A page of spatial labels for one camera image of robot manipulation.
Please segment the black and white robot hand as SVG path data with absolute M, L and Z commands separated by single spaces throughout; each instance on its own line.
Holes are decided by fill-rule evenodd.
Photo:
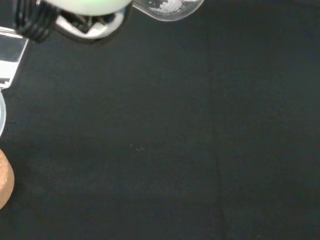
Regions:
M 41 43 L 53 31 L 91 44 L 116 36 L 133 7 L 131 0 L 14 0 L 13 28 Z

